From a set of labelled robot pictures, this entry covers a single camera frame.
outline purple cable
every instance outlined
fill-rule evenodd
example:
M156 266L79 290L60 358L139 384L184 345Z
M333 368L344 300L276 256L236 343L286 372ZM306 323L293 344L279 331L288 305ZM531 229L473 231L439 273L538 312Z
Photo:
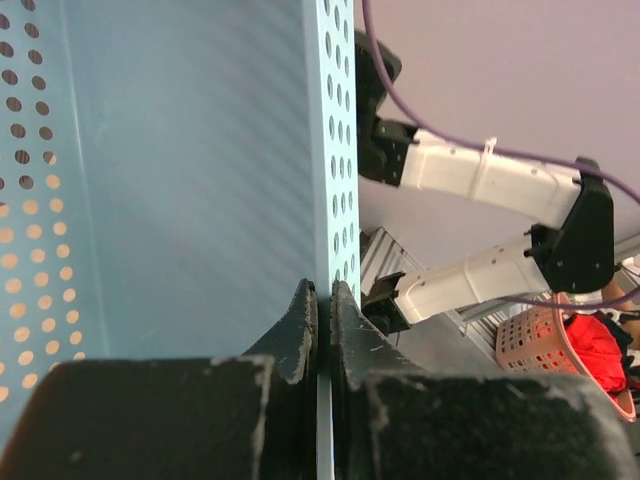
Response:
M380 53L380 48L378 46L378 39L376 37L375 28L373 26L373 15L371 13L371 0L362 0L362 12L364 16L365 30L371 42L371 53L373 55L373 62L375 64L376 71L378 72L378 75L380 76L380 80L382 81L384 88L389 94L389 97L391 97L391 99L402 111L402 113L404 113L411 121L413 121L422 130L426 130L435 136L441 137L447 142L455 143L464 148L478 150L479 152L484 151L484 148L485 148L484 143L471 142L469 140L465 140L464 138L458 138L454 135L441 132L437 128L431 126L427 121L420 118L420 116L416 112L414 112L411 107L409 107L409 105L404 101L404 99L400 97L395 87L393 86L393 82L391 81L391 78L389 78L387 69L384 66L384 61L382 60L382 54ZM586 165L576 164L574 162L569 162L566 160L559 160L556 158L547 157L544 155L520 152L518 150L502 148L498 146L496 146L493 149L493 152L497 155L503 155L505 157L515 157L515 158L521 158L524 160L532 160L536 162L549 163L552 165L560 165L562 167L579 170L580 172L586 173L588 175L600 177L606 182L612 184L613 186L615 186L616 188L624 192L625 194L627 194L638 205L640 205L640 195L638 195L631 187L624 184L613 175L609 175L608 173L602 172L595 168L591 168ZM631 300L633 297L635 297L638 294L640 294L640 286L634 288L629 293L625 294L623 297L615 301L584 304L584 305L580 305L580 308L581 309L612 308L615 305ZM535 305L537 307L549 307L549 308L557 308L557 309L575 308L575 305L572 305L572 304L543 302L539 300L530 300L527 298L520 298L520 297L503 297L503 300L509 301L509 302L524 303L527 305Z

